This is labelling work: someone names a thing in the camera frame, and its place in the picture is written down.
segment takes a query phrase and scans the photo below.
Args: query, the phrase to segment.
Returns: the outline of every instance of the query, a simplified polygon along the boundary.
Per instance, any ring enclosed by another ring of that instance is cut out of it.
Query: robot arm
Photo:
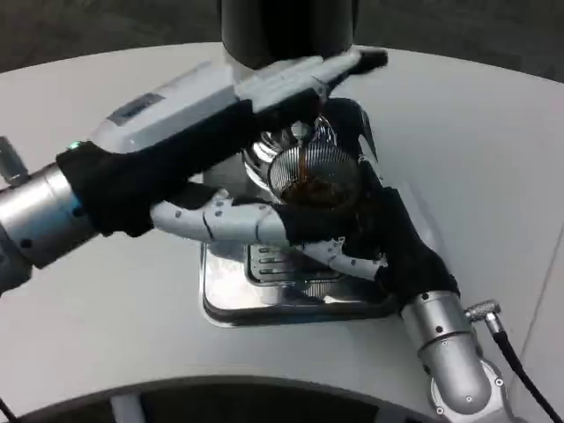
[[[89,141],[32,175],[0,139],[0,172],[11,183],[0,192],[0,293],[97,234],[135,237],[156,226],[201,241],[294,245],[395,294],[443,418],[516,421],[499,372],[481,357],[456,281],[412,223],[420,211],[383,185],[375,161],[360,158],[367,196],[354,222],[330,213],[304,216],[188,182],[260,131],[313,122],[335,86],[386,60],[381,51],[353,50],[240,85],[225,65],[204,64],[119,108]],[[328,240],[340,236],[338,248],[329,248]]]
[[[386,62],[381,50],[351,50],[326,60],[311,57],[238,85],[230,66],[204,63],[118,108],[88,141],[73,144],[32,175],[21,171],[17,154],[2,139],[0,170],[11,187],[0,193],[0,293],[26,282],[33,267],[53,263],[97,234],[144,234],[153,228],[152,216],[159,220],[158,211],[173,204],[169,200],[190,208],[179,194],[190,187],[190,201],[197,204],[192,210],[199,210],[185,212],[179,221],[188,223],[184,231],[194,225],[186,235],[195,239],[240,235],[244,241],[288,245],[297,243],[302,230],[303,241],[345,234],[345,222],[331,215],[315,219],[320,225],[312,229],[289,208],[235,207],[231,200],[224,216],[229,219],[221,220],[225,225],[215,226],[210,217],[212,225],[203,231],[215,190],[186,181],[236,154],[261,131],[313,122],[335,86]],[[234,234],[233,223],[242,217],[244,227]],[[323,226],[334,233],[322,233]]]

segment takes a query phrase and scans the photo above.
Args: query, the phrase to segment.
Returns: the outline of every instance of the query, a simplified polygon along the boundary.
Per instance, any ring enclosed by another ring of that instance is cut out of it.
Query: black cylinder
[[[351,47],[359,0],[218,0],[221,40],[250,69]]]

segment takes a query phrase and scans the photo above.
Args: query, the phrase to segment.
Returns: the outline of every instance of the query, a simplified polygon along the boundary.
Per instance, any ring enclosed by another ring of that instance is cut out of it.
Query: black cable
[[[20,420],[16,415],[10,410],[10,407],[6,405],[4,400],[0,398],[0,412],[8,419],[10,423],[20,423]]]
[[[519,379],[521,379],[521,382],[523,382],[525,388],[529,390],[531,395],[538,402],[538,405],[542,407],[542,409],[546,412],[546,414],[548,414],[548,416],[551,418],[551,420],[554,423],[563,423],[558,413],[548,403],[546,398],[543,396],[543,394],[540,393],[538,388],[535,386],[535,384],[532,382],[530,377],[525,372],[523,368],[523,364],[519,360],[519,357],[517,357],[517,354],[513,349],[513,346],[509,342],[508,333],[506,331],[494,333],[493,340],[500,347],[503,357],[505,357],[505,360],[508,361],[511,369],[515,372],[515,374],[519,377]]]

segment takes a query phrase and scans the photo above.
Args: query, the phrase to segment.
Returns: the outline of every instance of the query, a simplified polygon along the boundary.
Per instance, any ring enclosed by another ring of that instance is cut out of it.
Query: green led light
[[[81,141],[75,141],[74,143],[69,145],[69,150],[74,150],[75,148],[79,148],[81,144],[82,144]]]

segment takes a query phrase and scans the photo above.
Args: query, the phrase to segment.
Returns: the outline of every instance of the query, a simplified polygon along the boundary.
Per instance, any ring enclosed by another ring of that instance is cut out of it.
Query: white table
[[[222,57],[219,44],[4,73],[0,132],[37,169],[124,102],[212,57]],[[564,343],[548,333],[552,319],[562,318],[548,295],[564,291],[556,286],[564,258],[549,273],[564,223],[564,85],[391,50],[387,69],[351,78],[338,95],[370,114],[387,179],[410,182],[426,199],[464,304],[501,301],[516,350],[525,350],[531,375],[564,412]],[[223,329],[198,304],[198,259],[195,242],[152,232],[96,239],[37,271],[0,300],[0,396],[24,414],[101,392],[258,376],[433,415],[426,375],[397,318]],[[487,356],[507,372],[482,329]],[[546,342],[556,352],[538,361]],[[517,413],[547,421],[506,375]]]

